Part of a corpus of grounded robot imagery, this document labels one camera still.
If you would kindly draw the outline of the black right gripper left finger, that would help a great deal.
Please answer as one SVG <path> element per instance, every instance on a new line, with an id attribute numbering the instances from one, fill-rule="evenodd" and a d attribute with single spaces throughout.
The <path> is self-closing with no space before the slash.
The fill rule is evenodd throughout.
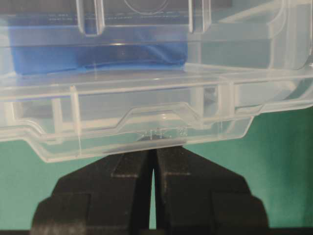
<path id="1" fill-rule="evenodd" d="M 61 177 L 41 201 L 33 235 L 137 235 L 149 228 L 151 151 L 104 157 Z"/>

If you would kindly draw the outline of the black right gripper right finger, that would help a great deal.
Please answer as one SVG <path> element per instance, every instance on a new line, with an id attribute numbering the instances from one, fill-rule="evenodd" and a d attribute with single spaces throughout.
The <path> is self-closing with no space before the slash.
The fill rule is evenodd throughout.
<path id="1" fill-rule="evenodd" d="M 267 235 L 245 178 L 181 146 L 156 150 L 156 227 L 168 235 Z"/>

